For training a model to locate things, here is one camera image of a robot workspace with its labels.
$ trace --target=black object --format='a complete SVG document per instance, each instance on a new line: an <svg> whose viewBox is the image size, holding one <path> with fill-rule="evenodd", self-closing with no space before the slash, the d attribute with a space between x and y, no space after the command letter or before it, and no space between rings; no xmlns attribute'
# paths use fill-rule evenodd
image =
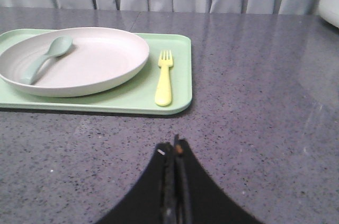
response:
<svg viewBox="0 0 339 224"><path fill-rule="evenodd" d="M158 144L136 183L96 224L260 224L208 176L189 144Z"/></svg>

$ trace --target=white appliance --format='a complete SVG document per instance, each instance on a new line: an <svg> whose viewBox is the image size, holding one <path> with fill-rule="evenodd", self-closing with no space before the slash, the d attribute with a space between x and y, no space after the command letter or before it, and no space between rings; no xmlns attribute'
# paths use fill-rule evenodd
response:
<svg viewBox="0 0 339 224"><path fill-rule="evenodd" d="M323 19L339 28L339 0L320 0L318 9Z"/></svg>

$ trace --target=spoon handle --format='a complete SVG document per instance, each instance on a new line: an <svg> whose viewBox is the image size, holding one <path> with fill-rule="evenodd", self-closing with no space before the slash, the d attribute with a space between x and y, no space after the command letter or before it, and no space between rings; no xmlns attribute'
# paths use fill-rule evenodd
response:
<svg viewBox="0 0 339 224"><path fill-rule="evenodd" d="M47 61L50 57L42 55L38 57L34 62L32 62L29 67L24 71L20 78L20 83L31 85L35 81L35 76L41 66Z"/></svg>

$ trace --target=countertop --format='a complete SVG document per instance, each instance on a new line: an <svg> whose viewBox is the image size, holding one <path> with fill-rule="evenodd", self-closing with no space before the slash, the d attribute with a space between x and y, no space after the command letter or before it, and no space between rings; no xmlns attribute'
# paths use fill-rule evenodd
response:
<svg viewBox="0 0 339 224"><path fill-rule="evenodd" d="M0 110L1 223L94 223L186 138L266 224L339 220L339 29L311 15L0 8L0 33L104 26L192 41L193 101L167 117Z"/></svg>

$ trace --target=tray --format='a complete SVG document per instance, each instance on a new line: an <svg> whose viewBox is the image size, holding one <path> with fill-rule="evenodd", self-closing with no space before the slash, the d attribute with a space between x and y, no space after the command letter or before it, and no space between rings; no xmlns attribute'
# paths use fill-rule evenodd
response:
<svg viewBox="0 0 339 224"><path fill-rule="evenodd" d="M0 53L10 46L53 30L17 29L0 35ZM36 96L20 92L0 79L0 107L14 109L66 110L129 114L170 115L185 110L192 100L191 40L177 34L137 33L150 47L144 68L131 80L105 92L69 98ZM154 103L162 49L171 49L174 66L170 70L173 100L169 106Z"/></svg>

